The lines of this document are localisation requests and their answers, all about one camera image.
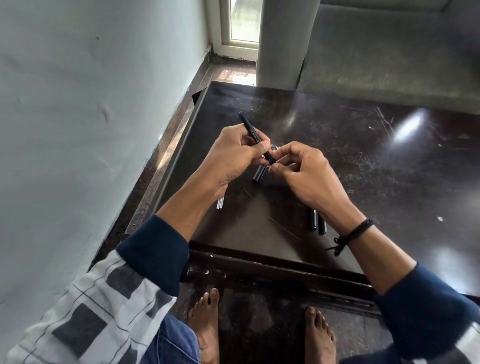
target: black string bracelet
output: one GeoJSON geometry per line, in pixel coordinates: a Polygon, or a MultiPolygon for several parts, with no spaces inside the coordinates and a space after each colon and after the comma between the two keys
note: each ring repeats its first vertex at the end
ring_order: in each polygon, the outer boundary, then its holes
{"type": "Polygon", "coordinates": [[[369,218],[366,219],[347,236],[339,236],[338,238],[333,239],[333,241],[338,244],[337,246],[332,246],[331,248],[326,248],[325,250],[333,249],[334,255],[339,256],[343,248],[345,248],[348,245],[350,240],[358,238],[365,231],[367,231],[368,228],[372,225],[373,225],[373,220],[370,220],[369,218]]]}

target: sleeve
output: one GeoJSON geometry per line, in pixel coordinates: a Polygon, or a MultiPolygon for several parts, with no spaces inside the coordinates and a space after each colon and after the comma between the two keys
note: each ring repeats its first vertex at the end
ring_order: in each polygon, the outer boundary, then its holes
{"type": "Polygon", "coordinates": [[[480,363],[480,310],[417,264],[376,302],[403,363],[480,363]]]}
{"type": "Polygon", "coordinates": [[[179,291],[188,244],[152,216],[74,281],[6,363],[138,363],[179,291]]]}

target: glass pane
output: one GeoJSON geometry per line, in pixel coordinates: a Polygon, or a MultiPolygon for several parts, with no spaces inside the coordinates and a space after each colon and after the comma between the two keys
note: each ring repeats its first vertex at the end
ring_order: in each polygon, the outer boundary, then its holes
{"type": "Polygon", "coordinates": [[[262,0],[230,0],[231,39],[258,43],[262,0]]]}

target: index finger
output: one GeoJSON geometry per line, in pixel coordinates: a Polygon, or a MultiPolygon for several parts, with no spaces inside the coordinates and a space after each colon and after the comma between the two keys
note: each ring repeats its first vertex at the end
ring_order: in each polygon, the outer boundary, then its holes
{"type": "Polygon", "coordinates": [[[290,142],[278,148],[272,155],[275,160],[279,160],[280,158],[287,156],[288,154],[293,154],[298,156],[300,152],[303,152],[310,148],[308,145],[300,143],[300,142],[290,142]]]}
{"type": "MultiPolygon", "coordinates": [[[[234,125],[233,126],[236,130],[239,130],[241,131],[241,137],[244,137],[244,136],[251,136],[250,133],[248,132],[247,128],[245,128],[245,125],[243,124],[237,124],[237,125],[234,125]]],[[[263,140],[267,140],[268,142],[270,142],[270,138],[268,136],[266,136],[262,131],[258,130],[257,128],[253,127],[255,129],[255,131],[257,132],[258,136],[260,137],[260,140],[263,141],[263,140]]]]}

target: table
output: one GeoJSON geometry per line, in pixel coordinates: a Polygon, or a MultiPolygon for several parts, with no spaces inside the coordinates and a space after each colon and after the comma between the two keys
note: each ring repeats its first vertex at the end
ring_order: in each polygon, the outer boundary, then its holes
{"type": "MultiPolygon", "coordinates": [[[[200,165],[225,126],[251,123],[280,146],[297,140],[328,158],[350,199],[414,259],[456,290],[480,297],[480,116],[336,95],[211,82],[156,193],[150,214],[200,165]]],[[[336,233],[309,230],[309,209],[278,178],[255,168],[207,211],[191,260],[218,272],[289,282],[369,302],[373,291],[336,233]]]]}

